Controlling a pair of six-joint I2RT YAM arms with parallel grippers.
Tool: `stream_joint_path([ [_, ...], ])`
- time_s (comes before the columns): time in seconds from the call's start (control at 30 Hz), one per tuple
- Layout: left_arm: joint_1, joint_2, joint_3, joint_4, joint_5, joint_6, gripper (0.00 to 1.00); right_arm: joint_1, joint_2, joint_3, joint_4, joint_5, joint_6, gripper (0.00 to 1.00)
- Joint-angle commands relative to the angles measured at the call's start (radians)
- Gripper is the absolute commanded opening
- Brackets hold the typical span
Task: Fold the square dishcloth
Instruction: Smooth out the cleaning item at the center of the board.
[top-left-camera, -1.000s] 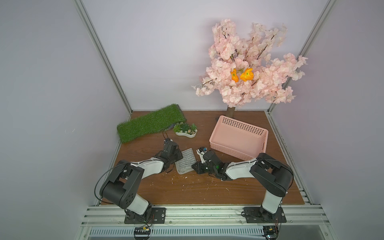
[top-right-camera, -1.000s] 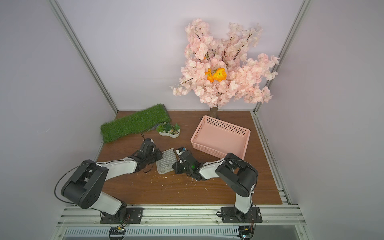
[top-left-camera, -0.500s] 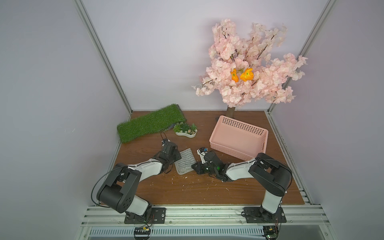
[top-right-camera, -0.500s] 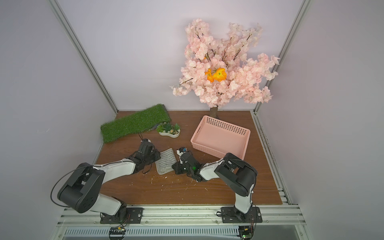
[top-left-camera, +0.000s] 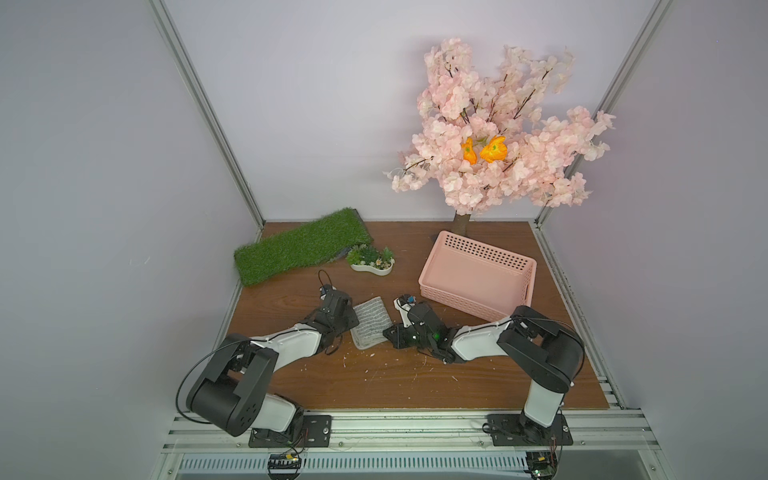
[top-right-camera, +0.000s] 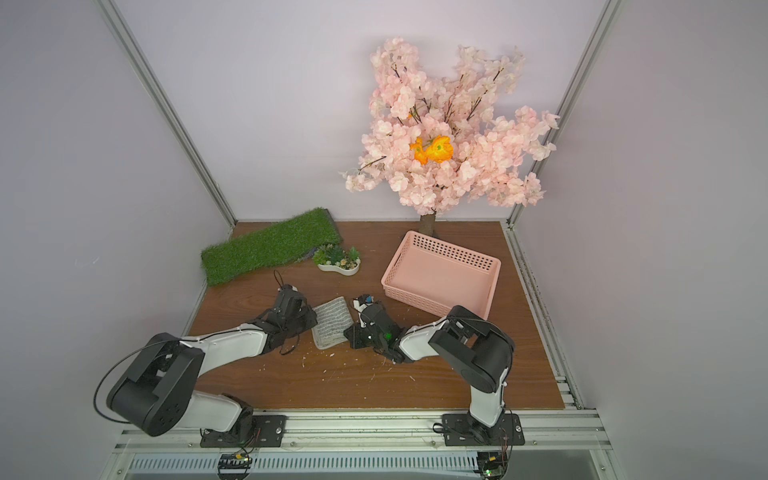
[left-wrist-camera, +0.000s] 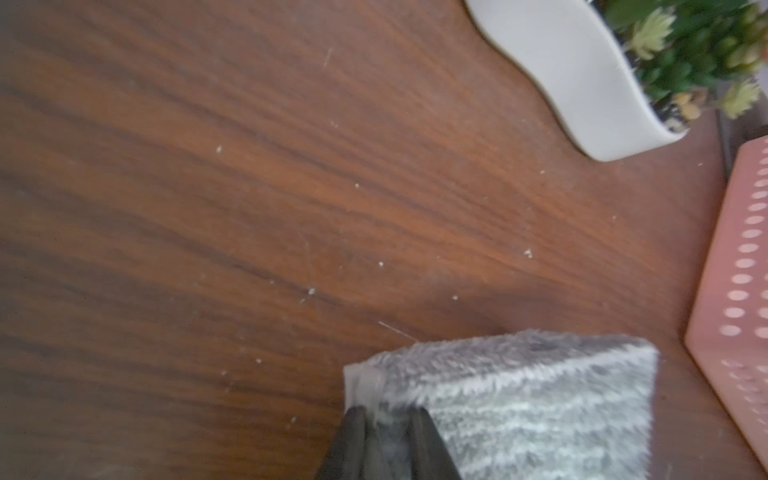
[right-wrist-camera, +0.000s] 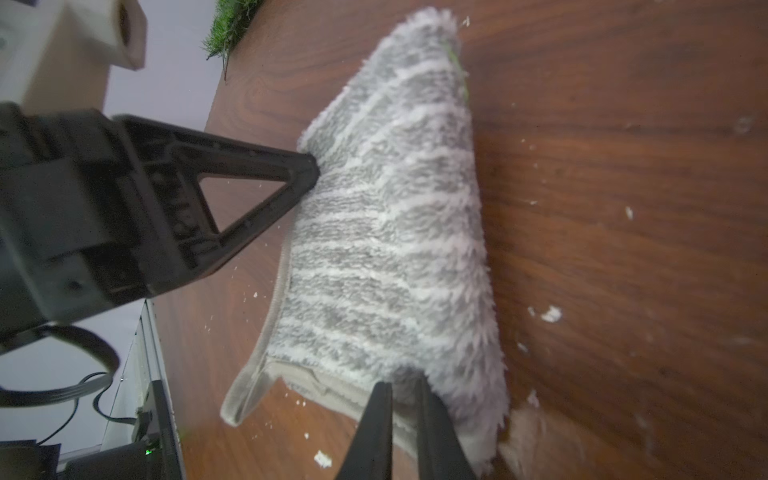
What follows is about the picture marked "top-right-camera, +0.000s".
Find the grey striped dishcloth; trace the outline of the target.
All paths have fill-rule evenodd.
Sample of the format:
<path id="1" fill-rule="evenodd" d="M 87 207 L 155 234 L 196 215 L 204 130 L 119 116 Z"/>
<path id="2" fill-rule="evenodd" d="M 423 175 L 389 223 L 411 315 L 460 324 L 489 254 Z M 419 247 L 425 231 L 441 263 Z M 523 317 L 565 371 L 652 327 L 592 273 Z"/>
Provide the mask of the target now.
<path id="1" fill-rule="evenodd" d="M 318 305 L 313 310 L 317 324 L 312 328 L 312 336 L 318 350 L 349 342 L 344 332 L 353 325 L 353 319 L 343 297 Z"/>

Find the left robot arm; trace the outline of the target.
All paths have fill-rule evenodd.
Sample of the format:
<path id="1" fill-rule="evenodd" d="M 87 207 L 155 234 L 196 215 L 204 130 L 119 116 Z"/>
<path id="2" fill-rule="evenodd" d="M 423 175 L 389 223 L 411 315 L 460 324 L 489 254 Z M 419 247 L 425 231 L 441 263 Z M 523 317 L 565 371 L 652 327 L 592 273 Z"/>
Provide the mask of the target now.
<path id="1" fill-rule="evenodd" d="M 153 336 L 129 354 L 132 363 L 106 395 L 105 414 L 98 398 L 93 407 L 102 418 L 132 424 L 151 437 L 175 428 L 197 428 L 202 443 L 213 446 L 242 445 L 257 435 L 253 408 L 229 395 L 196 389 L 202 375 L 246 358 L 278 350 L 282 355 L 289 339 L 317 325 L 317 314 L 306 297 L 285 284 L 278 289 L 272 308 L 237 327 L 176 337 L 167 332 Z"/>

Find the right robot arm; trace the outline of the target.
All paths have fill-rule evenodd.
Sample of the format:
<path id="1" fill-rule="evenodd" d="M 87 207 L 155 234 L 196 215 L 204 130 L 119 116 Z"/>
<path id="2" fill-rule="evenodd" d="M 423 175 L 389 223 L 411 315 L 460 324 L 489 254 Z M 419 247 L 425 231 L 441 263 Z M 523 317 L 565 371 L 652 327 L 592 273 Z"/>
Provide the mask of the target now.
<path id="1" fill-rule="evenodd" d="M 370 295 L 355 299 L 353 308 L 359 321 L 344 331 L 351 348 L 370 348 L 394 364 L 443 359 L 470 386 L 470 424 L 487 430 L 497 426 L 505 413 L 503 392 L 515 352 L 509 335 L 460 305 L 435 322 L 408 329 Z"/>

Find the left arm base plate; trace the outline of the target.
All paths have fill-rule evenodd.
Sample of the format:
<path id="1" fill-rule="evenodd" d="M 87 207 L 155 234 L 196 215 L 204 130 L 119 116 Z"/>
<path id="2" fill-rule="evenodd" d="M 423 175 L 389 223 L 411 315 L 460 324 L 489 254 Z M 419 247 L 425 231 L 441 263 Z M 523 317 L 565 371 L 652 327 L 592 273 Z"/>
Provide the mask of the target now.
<path id="1" fill-rule="evenodd" d="M 246 415 L 227 432 L 201 431 L 201 448 L 277 448 L 282 444 L 288 417 Z"/>

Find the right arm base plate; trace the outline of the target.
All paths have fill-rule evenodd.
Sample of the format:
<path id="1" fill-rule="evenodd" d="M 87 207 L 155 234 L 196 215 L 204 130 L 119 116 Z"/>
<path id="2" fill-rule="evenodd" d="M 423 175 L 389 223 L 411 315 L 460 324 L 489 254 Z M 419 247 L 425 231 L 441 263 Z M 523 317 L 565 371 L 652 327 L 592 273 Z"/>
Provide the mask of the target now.
<path id="1" fill-rule="evenodd" d="M 526 443 L 519 416 L 511 412 L 503 413 L 493 426 L 483 424 L 469 413 L 444 414 L 432 430 L 443 436 L 446 446 L 509 447 Z"/>

